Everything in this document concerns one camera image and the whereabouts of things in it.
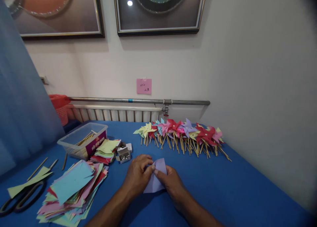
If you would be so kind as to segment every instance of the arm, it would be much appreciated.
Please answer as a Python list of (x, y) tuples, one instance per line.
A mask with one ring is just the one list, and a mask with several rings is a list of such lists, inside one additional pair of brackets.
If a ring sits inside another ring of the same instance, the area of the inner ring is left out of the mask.
[(175, 208), (186, 218), (190, 226), (222, 227), (187, 191), (174, 168), (166, 166), (167, 175), (155, 170), (156, 177), (165, 185)]
[(116, 227), (130, 203), (146, 188), (155, 166), (152, 157), (142, 154), (133, 159), (124, 182), (110, 201), (89, 221), (86, 227)]

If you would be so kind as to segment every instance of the scissors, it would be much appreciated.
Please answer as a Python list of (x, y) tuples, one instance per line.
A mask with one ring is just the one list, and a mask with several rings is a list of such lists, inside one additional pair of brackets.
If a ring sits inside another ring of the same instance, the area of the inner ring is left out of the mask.
[[(54, 165), (57, 163), (58, 159), (56, 159), (52, 165), (49, 167), (49, 169), (52, 169), (54, 167)], [(36, 191), (36, 189), (41, 186), (40, 191), (33, 197), (32, 200), (29, 201), (29, 203), (27, 203), (26, 205), (23, 205), (32, 195), (33, 193)], [(6, 201), (6, 203), (1, 207), (0, 209), (0, 217), (4, 217), (8, 214), (10, 214), (11, 212), (15, 212), (15, 213), (21, 213), (23, 211), (25, 211), (26, 209), (28, 209), (31, 205), (33, 205), (37, 199), (43, 194), (44, 190), (46, 187), (46, 181), (43, 179), (35, 184), (32, 184), (30, 186), (27, 186), (26, 188), (24, 188), (19, 195), (16, 195), (14, 198), (10, 198), (9, 200)], [(11, 201), (15, 198), (18, 198), (18, 200), (14, 203), (14, 205), (12, 205), (10, 208), (8, 208), (6, 210), (6, 208), (8, 207), (8, 205), (11, 203)]]

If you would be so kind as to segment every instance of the blue paper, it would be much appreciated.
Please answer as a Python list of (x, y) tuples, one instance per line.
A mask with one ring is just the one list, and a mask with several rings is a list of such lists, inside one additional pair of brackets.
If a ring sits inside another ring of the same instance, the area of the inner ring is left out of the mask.
[(59, 205), (63, 205), (72, 195), (82, 189), (93, 178), (93, 170), (86, 162), (73, 167), (67, 175), (53, 183), (52, 190), (57, 195)]

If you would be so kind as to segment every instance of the person's left hand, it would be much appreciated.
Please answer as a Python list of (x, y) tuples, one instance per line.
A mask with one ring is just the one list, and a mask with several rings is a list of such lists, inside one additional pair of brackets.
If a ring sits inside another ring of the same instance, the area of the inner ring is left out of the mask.
[(145, 154), (132, 160), (122, 185), (122, 189), (127, 191), (131, 198), (136, 198), (145, 190), (155, 170), (153, 163), (152, 157)]

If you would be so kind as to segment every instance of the plastic container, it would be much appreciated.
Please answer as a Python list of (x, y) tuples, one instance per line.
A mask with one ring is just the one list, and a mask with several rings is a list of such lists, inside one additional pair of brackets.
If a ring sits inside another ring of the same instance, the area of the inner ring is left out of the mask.
[[(65, 137), (57, 141), (57, 144), (62, 145), (68, 155), (88, 160), (96, 151), (96, 148), (101, 145), (104, 139), (107, 138), (107, 125), (97, 123), (87, 123), (79, 129), (71, 132)], [(88, 139), (80, 146), (76, 144), (82, 141), (89, 133), (96, 132), (96, 134)]]

